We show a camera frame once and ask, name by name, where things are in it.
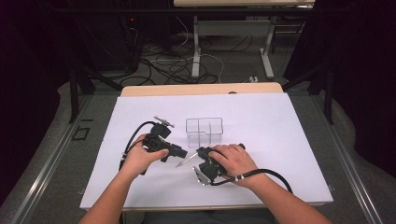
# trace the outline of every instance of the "desk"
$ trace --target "desk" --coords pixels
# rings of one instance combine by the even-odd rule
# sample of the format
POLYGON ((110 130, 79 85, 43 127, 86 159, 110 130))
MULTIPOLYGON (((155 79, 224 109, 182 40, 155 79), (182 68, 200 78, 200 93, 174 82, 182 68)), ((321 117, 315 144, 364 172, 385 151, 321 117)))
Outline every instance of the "desk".
MULTIPOLYGON (((175 0, 175 7, 281 7, 312 5, 315 0, 175 0)), ((255 35, 266 36, 264 48, 260 49, 262 64, 267 78, 274 78, 268 52, 276 27, 276 17, 269 21, 198 21, 194 17, 193 77, 199 76, 201 49, 199 35, 255 35)))
MULTIPOLYGON (((89 209, 98 199, 117 173, 121 153, 132 132, 154 116, 176 125, 166 140, 188 150, 188 156, 196 148, 188 148, 186 118, 222 117, 222 144, 243 143, 259 167, 282 174, 295 195, 304 201, 313 205, 332 202, 289 96, 276 83, 244 83, 125 88, 107 127, 81 208, 89 209)), ((167 162, 152 163, 146 175, 132 184, 124 210, 263 207, 247 189, 233 184, 204 187, 197 183, 191 168, 201 159, 194 158, 175 168, 180 161, 181 158, 170 157, 167 162)))

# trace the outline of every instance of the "white desk leg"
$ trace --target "white desk leg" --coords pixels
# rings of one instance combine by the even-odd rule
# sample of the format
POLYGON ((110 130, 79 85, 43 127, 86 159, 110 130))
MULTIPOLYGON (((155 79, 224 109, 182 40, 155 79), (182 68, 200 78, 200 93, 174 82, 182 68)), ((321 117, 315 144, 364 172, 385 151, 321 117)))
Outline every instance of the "white desk leg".
POLYGON ((267 75, 267 78, 269 78, 269 79, 274 78, 274 72, 271 67, 270 59, 268 58, 268 52, 271 48, 271 41, 272 41, 272 38, 274 35, 275 26, 276 26, 276 17, 272 17, 270 27, 268 29, 268 35, 265 40, 264 49, 260 49, 260 54, 262 56, 262 64, 264 65, 264 70, 265 70, 265 75, 267 75))
POLYGON ((199 76, 199 62, 201 60, 201 49, 199 48, 199 36, 198 36, 198 18, 194 17, 194 60, 192 64, 192 77, 199 76))

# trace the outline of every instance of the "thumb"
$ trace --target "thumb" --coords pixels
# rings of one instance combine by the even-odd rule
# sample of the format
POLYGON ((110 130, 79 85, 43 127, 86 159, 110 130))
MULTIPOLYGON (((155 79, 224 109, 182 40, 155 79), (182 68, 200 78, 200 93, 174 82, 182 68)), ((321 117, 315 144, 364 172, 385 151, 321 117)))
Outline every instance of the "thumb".
POLYGON ((151 158, 154 161, 160 160, 160 159, 164 158, 165 156, 167 156, 168 154, 169 154, 169 149, 166 149, 166 148, 165 149, 161 149, 161 150, 156 151, 156 152, 149 153, 149 155, 151 156, 151 158))

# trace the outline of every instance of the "white paper sheet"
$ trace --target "white paper sheet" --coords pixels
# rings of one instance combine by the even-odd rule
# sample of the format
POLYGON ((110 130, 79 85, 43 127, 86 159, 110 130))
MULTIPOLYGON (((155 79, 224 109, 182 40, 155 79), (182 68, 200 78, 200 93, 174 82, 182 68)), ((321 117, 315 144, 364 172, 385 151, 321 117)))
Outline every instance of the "white paper sheet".
MULTIPOLYGON (((136 128, 158 116, 175 124, 167 141, 188 150, 186 119, 222 118, 222 144, 243 143, 260 168, 283 175, 294 194, 308 203, 332 202, 332 195, 286 93, 229 95, 120 97, 109 122, 81 208, 90 208, 115 176, 121 153, 136 128)), ((140 133, 148 133, 148 125, 140 133)), ((257 205, 262 202, 249 190, 234 184, 218 187, 197 182, 194 158, 175 168, 181 158, 155 161, 146 175, 132 184, 124 208, 171 209, 257 205)))

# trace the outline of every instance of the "forearm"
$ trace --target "forearm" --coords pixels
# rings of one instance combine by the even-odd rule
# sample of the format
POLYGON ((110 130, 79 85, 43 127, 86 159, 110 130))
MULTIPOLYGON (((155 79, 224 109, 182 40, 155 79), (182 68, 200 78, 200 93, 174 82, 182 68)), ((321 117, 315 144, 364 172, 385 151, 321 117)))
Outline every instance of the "forearm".
POLYGON ((133 176, 119 172, 79 223, 118 223, 133 176))
POLYGON ((280 223, 331 223, 319 211, 289 193, 267 175, 255 176, 250 188, 280 223))

